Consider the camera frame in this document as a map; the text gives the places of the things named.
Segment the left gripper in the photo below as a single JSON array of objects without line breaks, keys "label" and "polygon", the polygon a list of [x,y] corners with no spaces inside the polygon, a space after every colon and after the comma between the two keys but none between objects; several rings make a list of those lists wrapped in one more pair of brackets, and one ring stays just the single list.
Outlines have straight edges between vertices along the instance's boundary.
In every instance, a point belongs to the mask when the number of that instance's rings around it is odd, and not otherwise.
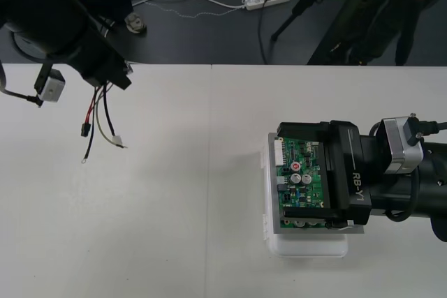
[{"label": "left gripper", "polygon": [[82,71],[82,78],[93,87],[102,87],[112,83],[125,90],[131,85],[130,63],[118,54],[95,57]]}]

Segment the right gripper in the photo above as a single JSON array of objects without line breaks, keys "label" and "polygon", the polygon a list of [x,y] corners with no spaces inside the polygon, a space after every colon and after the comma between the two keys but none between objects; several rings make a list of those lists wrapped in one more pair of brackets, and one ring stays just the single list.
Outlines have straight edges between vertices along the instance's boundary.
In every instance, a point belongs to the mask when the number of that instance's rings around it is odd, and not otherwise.
[{"label": "right gripper", "polygon": [[372,201],[358,127],[347,121],[281,122],[278,137],[324,142],[330,208],[284,207],[283,228],[342,229],[366,225]]}]

